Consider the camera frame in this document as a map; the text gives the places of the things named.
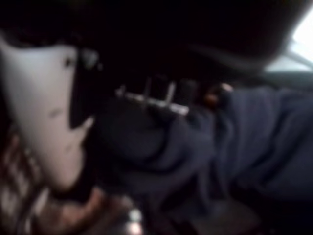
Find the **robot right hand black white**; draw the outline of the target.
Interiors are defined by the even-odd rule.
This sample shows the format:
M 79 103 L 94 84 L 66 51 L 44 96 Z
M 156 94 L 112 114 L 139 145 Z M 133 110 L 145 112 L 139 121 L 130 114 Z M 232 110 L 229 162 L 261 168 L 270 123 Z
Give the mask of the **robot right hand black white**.
M 3 0 L 0 82 L 11 118 L 47 181 L 83 168 L 86 119 L 123 83 L 203 88 L 264 69 L 310 0 Z

